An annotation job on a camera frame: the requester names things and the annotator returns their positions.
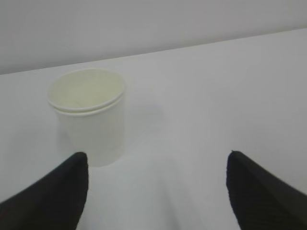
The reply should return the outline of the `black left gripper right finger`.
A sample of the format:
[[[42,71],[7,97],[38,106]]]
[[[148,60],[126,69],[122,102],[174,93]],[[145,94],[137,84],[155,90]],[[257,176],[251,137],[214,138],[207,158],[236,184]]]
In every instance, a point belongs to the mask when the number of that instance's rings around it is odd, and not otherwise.
[[[226,187],[242,230],[305,230],[307,195],[239,151],[227,159]]]

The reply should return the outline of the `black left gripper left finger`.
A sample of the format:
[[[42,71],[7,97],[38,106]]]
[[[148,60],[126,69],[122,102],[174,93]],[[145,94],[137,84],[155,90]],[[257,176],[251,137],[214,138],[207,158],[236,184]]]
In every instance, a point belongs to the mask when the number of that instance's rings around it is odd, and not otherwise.
[[[87,155],[77,152],[46,176],[1,202],[2,230],[75,230],[87,200]]]

